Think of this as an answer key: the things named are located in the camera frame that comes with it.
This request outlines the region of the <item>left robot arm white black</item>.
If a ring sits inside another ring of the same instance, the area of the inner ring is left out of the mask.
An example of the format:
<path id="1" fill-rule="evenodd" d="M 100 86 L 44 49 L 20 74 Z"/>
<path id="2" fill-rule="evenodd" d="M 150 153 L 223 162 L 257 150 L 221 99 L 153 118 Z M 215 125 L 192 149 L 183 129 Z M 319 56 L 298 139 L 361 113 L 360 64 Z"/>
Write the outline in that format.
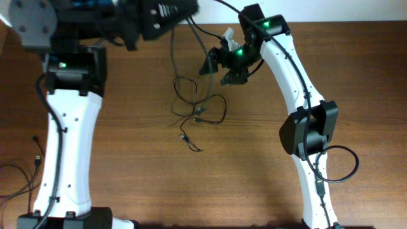
<path id="1" fill-rule="evenodd" d="M 128 228 L 138 222 L 94 207 L 89 169 L 93 132 L 107 80 L 107 51 L 84 39 L 154 40 L 198 11 L 196 1 L 14 0 L 8 20 L 22 46 L 43 58 L 36 89 L 48 116 L 45 166 L 31 213 L 19 228 Z"/>

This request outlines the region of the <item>black USB cable thin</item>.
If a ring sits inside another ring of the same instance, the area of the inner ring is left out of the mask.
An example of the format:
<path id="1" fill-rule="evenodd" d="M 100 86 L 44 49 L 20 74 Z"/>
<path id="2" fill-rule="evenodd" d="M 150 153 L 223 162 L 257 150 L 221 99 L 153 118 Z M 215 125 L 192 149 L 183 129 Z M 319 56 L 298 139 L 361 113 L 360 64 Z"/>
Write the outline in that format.
<path id="1" fill-rule="evenodd" d="M 191 83 L 193 86 L 193 97 L 192 97 L 191 101 L 185 99 L 180 93 L 182 81 L 187 81 L 188 83 Z M 179 126 L 179 130 L 181 131 L 181 134 L 179 137 L 186 143 L 187 147 L 191 151 L 202 152 L 203 150 L 200 149 L 196 144 L 194 144 L 193 141 L 190 139 L 190 137 L 187 135 L 187 132 L 184 129 L 184 124 L 190 120 L 193 122 L 197 122 L 197 123 L 206 123 L 206 124 L 211 124 L 211 125 L 219 125 L 219 124 L 223 123 L 224 119 L 226 118 L 227 111 L 228 111 L 228 101 L 227 101 L 226 97 L 221 94 L 213 94 L 213 95 L 210 95 L 199 101 L 198 100 L 198 84 L 196 83 L 196 81 L 194 81 L 190 78 L 187 78 L 187 77 L 176 76 L 173 79 L 173 87 L 174 87 L 174 91 L 176 93 L 177 99 L 179 99 L 184 104 L 191 107 L 191 111 L 186 114 L 176 113 L 172 109 L 172 113 L 176 116 L 179 116 L 183 120 Z M 223 102 L 224 108 L 223 108 L 221 118 L 219 120 L 206 120 L 204 118 L 199 118 L 198 115 L 204 111 L 204 102 L 207 102 L 215 97 L 219 97 L 221 99 L 221 101 Z"/>

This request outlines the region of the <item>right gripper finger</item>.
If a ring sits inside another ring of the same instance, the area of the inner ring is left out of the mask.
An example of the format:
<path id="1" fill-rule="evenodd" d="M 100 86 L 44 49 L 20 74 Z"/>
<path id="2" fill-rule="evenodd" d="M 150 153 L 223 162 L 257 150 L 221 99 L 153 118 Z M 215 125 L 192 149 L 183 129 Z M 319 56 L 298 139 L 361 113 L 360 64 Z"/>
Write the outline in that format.
<path id="1" fill-rule="evenodd" d="M 243 85 L 248 82 L 247 77 L 235 71 L 228 71 L 220 80 L 221 86 Z"/>
<path id="2" fill-rule="evenodd" d="M 219 71 L 218 68 L 219 62 L 217 59 L 218 52 L 219 52 L 218 48 L 211 48 L 209 50 L 206 60 L 198 72 L 199 75 L 203 76 L 205 74 L 217 73 Z"/>

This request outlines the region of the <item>black USB cable thick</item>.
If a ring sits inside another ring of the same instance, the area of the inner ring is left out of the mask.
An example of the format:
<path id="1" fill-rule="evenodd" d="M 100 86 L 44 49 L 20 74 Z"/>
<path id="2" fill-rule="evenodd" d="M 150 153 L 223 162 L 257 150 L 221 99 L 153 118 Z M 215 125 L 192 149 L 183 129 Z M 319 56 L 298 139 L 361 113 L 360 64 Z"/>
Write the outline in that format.
<path id="1" fill-rule="evenodd" d="M 203 52 L 204 52 L 204 54 L 205 54 L 205 62 L 204 62 L 204 64 L 203 64 L 203 66 L 201 67 L 201 70 L 199 70 L 199 75 L 209 74 L 209 75 L 210 75 L 210 81 L 209 81 L 209 86 L 208 86 L 208 91 L 207 91 L 206 96 L 205 96 L 202 100 L 198 101 L 198 100 L 197 100 L 197 84 L 196 84 L 196 82 L 193 81 L 193 80 L 190 79 L 190 78 L 187 78 L 187 77 L 184 77 L 184 76 L 180 76 L 180 75 L 179 75 L 179 71 L 178 71 L 178 69 L 177 69 L 177 64 L 176 64 L 175 55 L 174 55 L 175 29 L 173 28 L 173 29 L 171 30 L 171 37 L 170 37 L 170 40 L 171 40 L 171 42 L 170 42 L 170 56 L 171 56 L 171 61 L 172 61 L 172 65 L 173 65 L 174 73 L 175 73 L 175 76 L 174 76 L 174 79 L 173 79 L 174 90 L 175 90 L 176 95 L 177 95 L 183 102 L 185 102 L 185 103 L 187 103 L 187 104 L 193 106 L 193 110 L 192 110 L 192 112 L 191 112 L 190 114 L 178 114 L 178 113 L 174 113 L 175 115 L 181 116 L 181 117 L 191 117 L 191 116 L 193 116 L 193 115 L 200 115 L 202 112 L 205 111 L 205 103 L 206 103 L 211 97 L 214 96 L 214 94 L 212 94 L 212 87 L 213 87 L 213 82 L 214 82 L 214 72 L 215 72 L 215 70 L 214 70 L 214 65 L 212 64 L 212 62 L 211 62 L 211 60 L 210 60 L 209 52 L 207 51 L 207 49 L 206 49 L 206 47 L 205 47 L 205 45 L 204 45 L 204 42 L 202 41 L 201 37 L 198 35 L 197 30 L 199 30 L 199 31 L 201 31 L 201 32 L 203 32 L 203 33 L 205 33 L 205 34 L 209 34 L 209 35 L 211 35 L 211 36 L 218 37 L 218 35 L 212 34 L 212 33 L 210 33 L 210 32 L 207 32 L 207 31 L 203 30 L 201 27 L 199 27 L 199 26 L 195 23 L 195 21 L 193 20 L 193 17 L 187 18 L 186 21 L 187 21 L 187 23 L 188 23 L 190 29 L 193 31 L 195 37 L 197 38 L 197 40 L 198 40 L 198 42 L 199 42 L 200 46 L 202 47 L 202 50 L 203 50 Z M 188 81 L 191 81 L 192 83 L 194 83 L 196 91 L 195 91 L 194 98 L 193 98 L 193 101 L 192 101 L 192 102 L 187 101 L 184 97 L 182 97 L 182 96 L 179 94 L 179 92 L 178 92 L 178 90 L 177 90 L 177 84 L 179 83 L 179 80 L 188 80 Z"/>

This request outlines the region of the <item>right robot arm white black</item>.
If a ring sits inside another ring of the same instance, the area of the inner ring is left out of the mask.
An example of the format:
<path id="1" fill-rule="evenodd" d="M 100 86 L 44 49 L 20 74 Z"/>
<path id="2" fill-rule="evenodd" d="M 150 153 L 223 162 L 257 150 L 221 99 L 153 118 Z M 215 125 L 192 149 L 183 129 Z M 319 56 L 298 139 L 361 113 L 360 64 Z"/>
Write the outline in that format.
<path id="1" fill-rule="evenodd" d="M 327 102 L 310 81 L 294 47 L 291 30 L 282 15 L 265 17 L 258 4 L 244 7 L 238 19 L 244 45 L 233 40 L 231 29 L 220 48 L 212 48 L 199 73 L 228 69 L 222 83 L 241 85 L 257 61 L 267 64 L 286 102 L 288 117 L 279 130 L 285 152 L 298 171 L 303 199 L 304 228 L 339 228 L 327 177 L 329 142 L 338 117 L 335 102 Z"/>

